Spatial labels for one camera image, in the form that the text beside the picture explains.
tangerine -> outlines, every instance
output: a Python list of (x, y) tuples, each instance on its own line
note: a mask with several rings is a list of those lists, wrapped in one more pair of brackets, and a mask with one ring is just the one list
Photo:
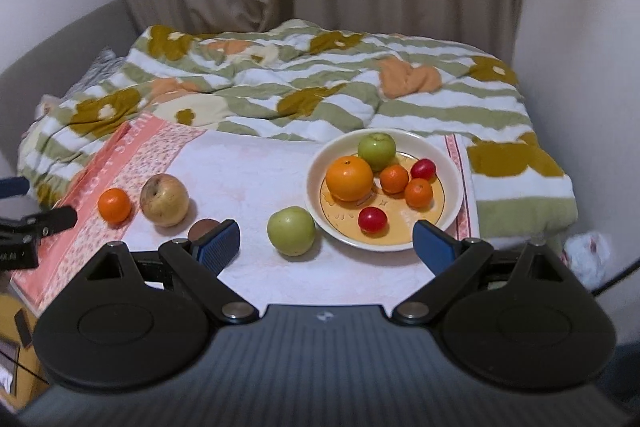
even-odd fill
[(433, 188), (423, 178), (414, 178), (404, 189), (406, 204), (415, 209), (424, 208), (433, 201)]
[(362, 158), (342, 156), (329, 165), (324, 180), (334, 198), (359, 201), (371, 192), (373, 171)]
[(387, 194), (399, 194), (409, 183), (409, 173), (401, 165), (389, 165), (380, 172), (380, 186)]
[(131, 213), (131, 201), (121, 188), (109, 188), (98, 198), (98, 212), (110, 225), (119, 225)]

cherry tomato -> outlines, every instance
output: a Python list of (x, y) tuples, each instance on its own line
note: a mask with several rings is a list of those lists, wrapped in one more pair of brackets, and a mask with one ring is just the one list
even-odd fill
[(375, 206), (367, 206), (358, 214), (358, 226), (363, 232), (376, 233), (384, 229), (386, 214)]
[(436, 175), (436, 164), (431, 160), (422, 159), (414, 163), (411, 167), (412, 178), (422, 178), (423, 180), (431, 180)]

plate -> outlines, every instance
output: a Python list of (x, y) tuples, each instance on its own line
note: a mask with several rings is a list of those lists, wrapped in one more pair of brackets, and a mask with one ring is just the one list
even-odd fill
[[(326, 170), (341, 156), (355, 155), (360, 140), (372, 133), (387, 133), (396, 141), (396, 160), (407, 170), (417, 160), (428, 158), (436, 164), (437, 179), (432, 183), (434, 201), (426, 210), (410, 209), (400, 196), (389, 196), (376, 187), (365, 201), (344, 203), (334, 200), (324, 183)], [(339, 241), (363, 250), (390, 252), (413, 248), (413, 225), (427, 219), (441, 230), (456, 219), (463, 200), (462, 177), (449, 156), (417, 134), (398, 129), (362, 129), (340, 136), (316, 153), (306, 176), (306, 207), (318, 226)], [(358, 213), (366, 206), (378, 206), (389, 219), (388, 229), (369, 235), (357, 226)]]

screw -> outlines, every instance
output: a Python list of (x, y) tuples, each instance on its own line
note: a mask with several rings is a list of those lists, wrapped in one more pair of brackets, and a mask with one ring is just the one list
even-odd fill
[(228, 319), (245, 319), (254, 312), (248, 302), (229, 302), (222, 306), (222, 314)]
[(398, 314), (405, 319), (421, 319), (429, 315), (429, 307), (422, 302), (407, 301), (396, 308)]

brown round object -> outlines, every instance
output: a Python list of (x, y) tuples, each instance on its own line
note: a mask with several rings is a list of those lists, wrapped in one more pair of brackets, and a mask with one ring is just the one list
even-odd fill
[(215, 229), (220, 224), (219, 221), (215, 219), (201, 219), (196, 221), (191, 225), (189, 229), (189, 233), (187, 234), (187, 239), (189, 241), (195, 241), (196, 239), (201, 238), (206, 233), (209, 233), (211, 230)]

